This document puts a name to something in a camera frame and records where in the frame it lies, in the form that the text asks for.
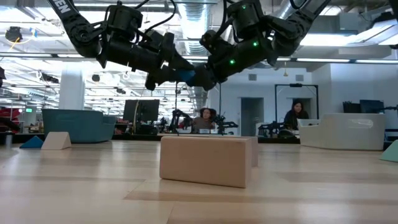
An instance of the light wood surface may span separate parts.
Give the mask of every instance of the light wood surface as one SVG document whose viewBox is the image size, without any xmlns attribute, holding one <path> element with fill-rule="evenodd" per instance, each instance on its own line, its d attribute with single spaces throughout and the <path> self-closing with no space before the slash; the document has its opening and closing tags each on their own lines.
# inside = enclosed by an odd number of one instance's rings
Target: light wood surface
<svg viewBox="0 0 398 224">
<path fill-rule="evenodd" d="M 160 142 L 0 149 L 1 223 L 398 223 L 381 152 L 260 144 L 246 189 L 161 180 Z"/>
</svg>

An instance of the teal triangle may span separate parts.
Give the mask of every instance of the teal triangle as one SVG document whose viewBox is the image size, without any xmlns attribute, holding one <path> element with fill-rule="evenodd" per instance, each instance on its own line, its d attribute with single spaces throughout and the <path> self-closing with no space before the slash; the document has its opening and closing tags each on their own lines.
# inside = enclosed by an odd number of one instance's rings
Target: teal triangle
<svg viewBox="0 0 398 224">
<path fill-rule="evenodd" d="M 29 141 L 25 142 L 23 145 L 19 146 L 20 149 L 36 149 L 36 148 L 41 148 L 43 146 L 43 140 L 41 140 L 39 137 L 34 136 L 31 138 Z"/>
<path fill-rule="evenodd" d="M 381 154 L 381 160 L 398 162 L 398 140 L 395 140 L 384 152 Z"/>
</svg>

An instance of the ceiling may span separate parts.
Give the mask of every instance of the ceiling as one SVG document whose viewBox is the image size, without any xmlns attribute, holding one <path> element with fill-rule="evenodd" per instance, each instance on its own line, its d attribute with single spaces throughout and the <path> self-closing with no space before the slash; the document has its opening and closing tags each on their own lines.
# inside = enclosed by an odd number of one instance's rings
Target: ceiling
<svg viewBox="0 0 398 224">
<path fill-rule="evenodd" d="M 90 22 L 102 21 L 104 10 L 110 3 L 116 1 L 90 1 L 74 0 L 81 14 Z M 161 34 L 173 32 L 175 45 L 182 55 L 206 55 L 197 39 L 207 29 L 217 30 L 221 24 L 222 3 L 217 0 L 176 0 L 178 14 L 167 23 L 158 26 L 155 30 Z M 139 1 L 123 1 L 124 4 L 137 4 Z M 261 0 L 262 9 L 266 14 L 272 14 L 279 10 L 283 2 L 280 0 Z M 322 15 L 336 16 L 341 10 L 358 13 L 372 11 L 385 7 L 386 1 L 332 1 Z M 171 3 L 165 7 L 164 1 L 150 1 L 141 8 L 144 15 L 141 30 L 169 17 L 173 6 Z M 4 34 L 10 26 L 21 27 L 23 40 L 13 46 Z M 232 32 L 227 30 L 223 38 L 232 40 Z M 15 53 L 45 53 L 45 54 L 75 54 L 71 42 L 65 34 L 57 15 L 50 8 L 46 0 L 2 0 L 0 3 L 0 52 Z M 391 52 L 388 46 L 365 46 L 355 50 L 344 47 L 320 47 L 303 45 L 293 57 L 304 58 L 384 58 Z M 46 83 L 38 78 L 39 71 L 46 73 L 60 81 L 62 69 L 66 63 L 80 63 L 89 68 L 86 76 L 85 107 L 101 110 L 109 114 L 123 114 L 124 100 L 126 99 L 160 99 L 160 117 L 170 116 L 175 107 L 175 84 L 164 83 L 151 92 L 144 89 L 146 73 L 136 71 L 125 65 L 108 63 L 102 69 L 98 62 L 78 58 L 8 58 L 0 61 L 0 66 L 6 70 L 7 80 L 2 88 L 0 106 L 38 105 L 39 108 L 57 108 L 59 99 L 59 85 Z M 277 67 L 308 68 L 311 63 L 278 63 Z M 92 74 L 100 75 L 100 81 L 94 82 Z M 115 88 L 122 88 L 126 94 L 116 92 Z M 177 96 L 177 106 L 187 113 L 192 113 L 205 105 L 207 93 L 201 88 L 189 88 L 184 83 L 179 83 L 177 88 L 180 94 Z"/>
</svg>

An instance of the person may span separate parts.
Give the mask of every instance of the person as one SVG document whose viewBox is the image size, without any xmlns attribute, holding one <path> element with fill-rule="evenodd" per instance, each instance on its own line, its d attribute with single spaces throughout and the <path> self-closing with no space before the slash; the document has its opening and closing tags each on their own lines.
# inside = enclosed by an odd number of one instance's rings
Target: person
<svg viewBox="0 0 398 224">
<path fill-rule="evenodd" d="M 199 129 L 213 129 L 215 123 L 212 122 L 212 118 L 215 116 L 215 110 L 209 108 L 202 108 L 200 110 L 200 117 L 193 119 L 193 128 L 196 133 L 199 133 Z"/>
<path fill-rule="evenodd" d="M 296 99 L 293 101 L 292 109 L 286 113 L 284 126 L 286 129 L 298 130 L 297 119 L 309 119 L 308 113 L 304 110 L 303 103 Z"/>
</svg>

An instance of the white column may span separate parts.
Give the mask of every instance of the white column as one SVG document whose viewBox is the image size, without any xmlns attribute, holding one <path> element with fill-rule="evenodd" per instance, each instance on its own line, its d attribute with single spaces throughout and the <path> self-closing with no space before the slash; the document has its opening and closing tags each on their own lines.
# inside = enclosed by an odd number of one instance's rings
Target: white column
<svg viewBox="0 0 398 224">
<path fill-rule="evenodd" d="M 85 76 L 80 63 L 68 63 L 62 70 L 59 108 L 83 110 L 85 103 Z"/>
</svg>

